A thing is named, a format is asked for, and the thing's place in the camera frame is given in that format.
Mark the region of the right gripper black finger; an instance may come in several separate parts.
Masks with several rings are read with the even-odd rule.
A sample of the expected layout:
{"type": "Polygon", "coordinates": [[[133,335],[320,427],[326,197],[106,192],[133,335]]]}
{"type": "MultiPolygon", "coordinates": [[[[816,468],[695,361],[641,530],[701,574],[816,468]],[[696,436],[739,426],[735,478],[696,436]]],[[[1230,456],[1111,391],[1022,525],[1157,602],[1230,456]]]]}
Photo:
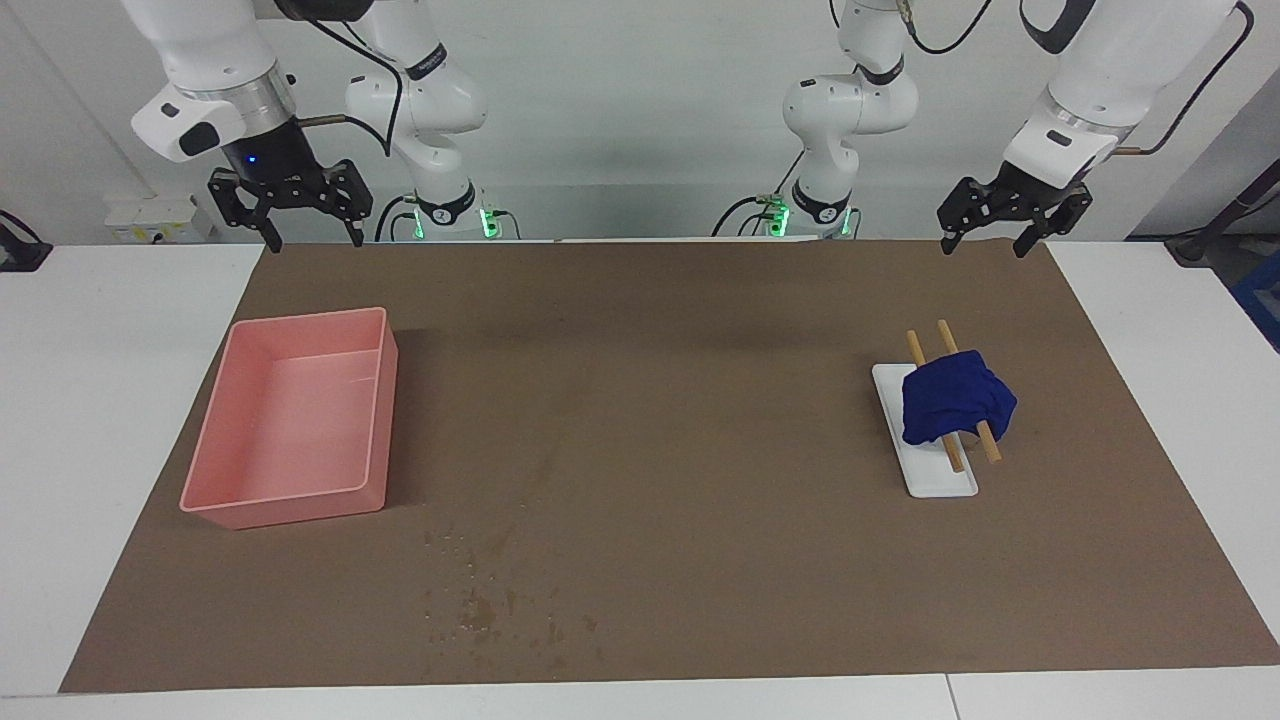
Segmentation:
{"type": "Polygon", "coordinates": [[[270,252],[282,251],[283,240],[270,219],[275,208],[270,187],[253,182],[243,186],[236,172],[214,170],[207,190],[227,225],[251,229],[259,233],[270,252]]]}
{"type": "Polygon", "coordinates": [[[325,213],[343,223],[355,247],[364,246],[371,211],[372,193],[349,159],[325,168],[325,213]]]}

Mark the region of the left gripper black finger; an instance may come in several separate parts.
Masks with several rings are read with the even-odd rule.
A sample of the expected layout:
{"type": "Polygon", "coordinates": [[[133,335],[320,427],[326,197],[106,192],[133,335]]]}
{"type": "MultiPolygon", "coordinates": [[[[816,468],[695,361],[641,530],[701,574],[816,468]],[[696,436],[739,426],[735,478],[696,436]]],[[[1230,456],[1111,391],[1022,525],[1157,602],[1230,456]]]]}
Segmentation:
{"type": "Polygon", "coordinates": [[[983,184],[975,178],[963,178],[937,208],[942,232],[940,246],[945,255],[954,254],[969,232],[1000,220],[993,205],[995,191],[993,184],[983,184]]]}
{"type": "Polygon", "coordinates": [[[1016,258],[1025,258],[1033,247],[1051,236],[1069,234],[1093,202],[1085,184],[1073,186],[1065,197],[1046,211],[1039,206],[1030,208],[1030,223],[1012,242],[1016,258]]]}

